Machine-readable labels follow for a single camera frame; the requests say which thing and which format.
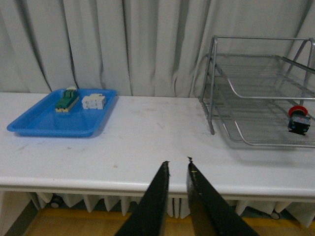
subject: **stacked wire tray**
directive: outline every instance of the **stacked wire tray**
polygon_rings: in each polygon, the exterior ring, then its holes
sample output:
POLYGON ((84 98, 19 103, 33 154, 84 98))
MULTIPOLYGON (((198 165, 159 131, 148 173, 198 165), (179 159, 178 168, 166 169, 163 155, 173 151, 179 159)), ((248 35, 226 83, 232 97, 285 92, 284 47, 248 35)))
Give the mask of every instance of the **stacked wire tray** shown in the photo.
POLYGON ((214 105, 232 140, 254 146, 315 147, 313 127, 305 136, 288 131, 290 101, 242 99, 228 85, 216 85, 215 92, 214 105))
POLYGON ((219 117, 230 139, 236 142, 315 148, 315 70, 296 62, 308 41, 313 57, 314 40, 290 38, 303 41, 293 60, 276 55, 220 54, 216 40, 214 36, 200 99, 211 133, 215 134, 212 119, 219 117), (311 126, 305 135, 288 130, 288 112, 297 105, 309 111, 311 126))
POLYGON ((305 68, 290 63, 279 56, 218 55, 217 70, 240 98, 314 100, 304 84, 305 68))

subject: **scratch mark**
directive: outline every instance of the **scratch mark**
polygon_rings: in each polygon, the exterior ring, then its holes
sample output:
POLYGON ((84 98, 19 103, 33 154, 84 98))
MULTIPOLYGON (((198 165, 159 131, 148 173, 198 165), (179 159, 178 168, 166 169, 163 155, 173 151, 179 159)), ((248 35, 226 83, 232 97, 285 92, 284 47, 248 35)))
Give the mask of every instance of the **scratch mark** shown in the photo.
POLYGON ((146 111, 148 111, 148 112, 155 112, 156 109, 153 109, 153 108, 146 108, 146 111))
POLYGON ((26 144, 26 145, 24 145, 23 147, 17 149, 17 151, 21 151, 21 150, 23 150, 24 148, 26 148, 27 146, 28 146, 28 144, 26 144))
POLYGON ((164 126, 161 125, 159 122, 157 122, 157 125, 158 125, 161 129, 164 129, 164 126))

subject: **white component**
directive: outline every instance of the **white component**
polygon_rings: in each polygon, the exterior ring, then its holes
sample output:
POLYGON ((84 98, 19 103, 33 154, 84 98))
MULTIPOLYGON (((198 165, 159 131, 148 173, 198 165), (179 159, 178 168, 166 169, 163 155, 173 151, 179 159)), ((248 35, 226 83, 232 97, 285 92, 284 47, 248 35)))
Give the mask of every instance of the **white component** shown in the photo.
POLYGON ((103 109, 105 106, 105 96, 101 93, 92 93, 82 99, 83 109, 103 109))
POLYGON ((75 86, 71 86, 71 87, 68 87, 66 90, 76 90, 77 91, 78 89, 75 86))

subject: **wooden floor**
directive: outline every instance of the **wooden floor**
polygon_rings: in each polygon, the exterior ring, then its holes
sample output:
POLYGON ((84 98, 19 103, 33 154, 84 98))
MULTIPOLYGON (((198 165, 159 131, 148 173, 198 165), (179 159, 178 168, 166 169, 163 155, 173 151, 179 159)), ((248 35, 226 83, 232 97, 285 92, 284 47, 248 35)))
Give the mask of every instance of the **wooden floor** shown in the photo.
MULTIPOLYGON (((113 236, 130 215, 121 212, 75 209, 42 209, 26 231, 26 236, 113 236)), ((244 218, 261 236, 315 236, 297 221, 244 218)), ((165 236, 193 236, 191 218, 167 217, 165 236)))

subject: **white block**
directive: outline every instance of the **white block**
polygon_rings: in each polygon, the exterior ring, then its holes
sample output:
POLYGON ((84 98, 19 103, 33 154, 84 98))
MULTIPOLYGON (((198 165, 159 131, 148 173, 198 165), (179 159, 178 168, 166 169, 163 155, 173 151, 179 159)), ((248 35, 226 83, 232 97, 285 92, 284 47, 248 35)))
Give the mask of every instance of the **white block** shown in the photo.
POLYGON ((105 106, 105 96, 101 93, 92 93, 90 96, 85 96, 82 99, 83 109, 99 109, 102 110, 105 106))

